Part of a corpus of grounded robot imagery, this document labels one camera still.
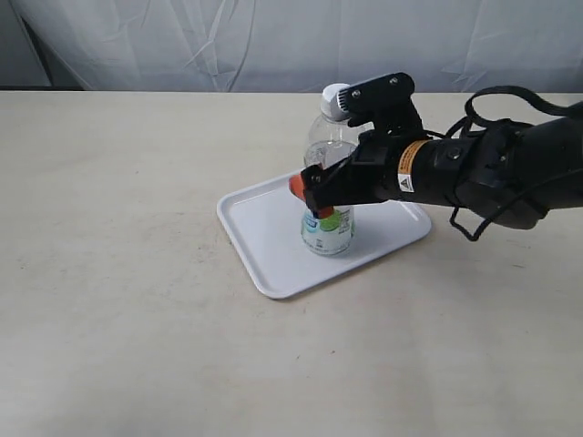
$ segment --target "plastic bottle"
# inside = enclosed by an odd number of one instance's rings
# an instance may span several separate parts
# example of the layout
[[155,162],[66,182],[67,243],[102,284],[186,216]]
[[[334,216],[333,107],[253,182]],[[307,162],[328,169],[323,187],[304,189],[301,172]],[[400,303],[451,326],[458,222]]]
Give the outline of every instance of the plastic bottle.
[[[320,165],[327,168],[350,156],[358,144],[363,127],[348,127],[346,122],[330,118],[330,105],[338,91],[346,84],[328,85],[322,92],[321,114],[312,123],[304,166]],[[317,219],[309,209],[302,218],[302,238],[308,248],[318,255],[335,255],[346,250],[354,235],[354,207],[334,207],[326,218]]]

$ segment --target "white curtain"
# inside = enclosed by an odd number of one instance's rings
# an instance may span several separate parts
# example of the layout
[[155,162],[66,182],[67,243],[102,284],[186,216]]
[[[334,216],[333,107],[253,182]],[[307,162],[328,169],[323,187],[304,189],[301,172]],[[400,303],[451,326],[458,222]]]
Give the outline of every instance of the white curtain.
[[583,91],[581,0],[13,0],[87,89]]

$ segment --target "plastic tray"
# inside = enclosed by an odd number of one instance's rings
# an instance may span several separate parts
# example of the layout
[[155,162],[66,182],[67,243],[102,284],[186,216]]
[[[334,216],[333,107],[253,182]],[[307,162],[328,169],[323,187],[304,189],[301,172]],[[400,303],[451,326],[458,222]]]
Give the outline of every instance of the plastic tray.
[[231,193],[217,205],[253,283],[269,298],[289,298],[421,239],[431,229],[430,218],[415,204],[359,205],[351,246],[332,257],[316,255],[300,235],[305,206],[288,189],[289,177],[298,172]]

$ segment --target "table surface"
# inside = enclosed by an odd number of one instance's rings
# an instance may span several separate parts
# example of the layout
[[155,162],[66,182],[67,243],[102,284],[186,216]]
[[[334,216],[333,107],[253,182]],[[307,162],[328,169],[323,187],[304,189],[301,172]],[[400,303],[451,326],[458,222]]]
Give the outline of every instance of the table surface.
[[[466,99],[414,97],[442,131]],[[373,265],[254,289],[216,202],[299,167],[318,101],[0,93],[0,435],[581,435],[583,211],[470,243],[426,208]]]

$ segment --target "screw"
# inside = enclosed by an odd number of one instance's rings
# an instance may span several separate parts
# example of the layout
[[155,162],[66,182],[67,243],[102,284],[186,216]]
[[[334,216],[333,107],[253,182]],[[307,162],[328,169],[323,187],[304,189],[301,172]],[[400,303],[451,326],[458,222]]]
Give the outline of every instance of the screw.
[[447,157],[453,161],[459,159],[462,156],[462,149],[459,147],[450,148],[447,152]]

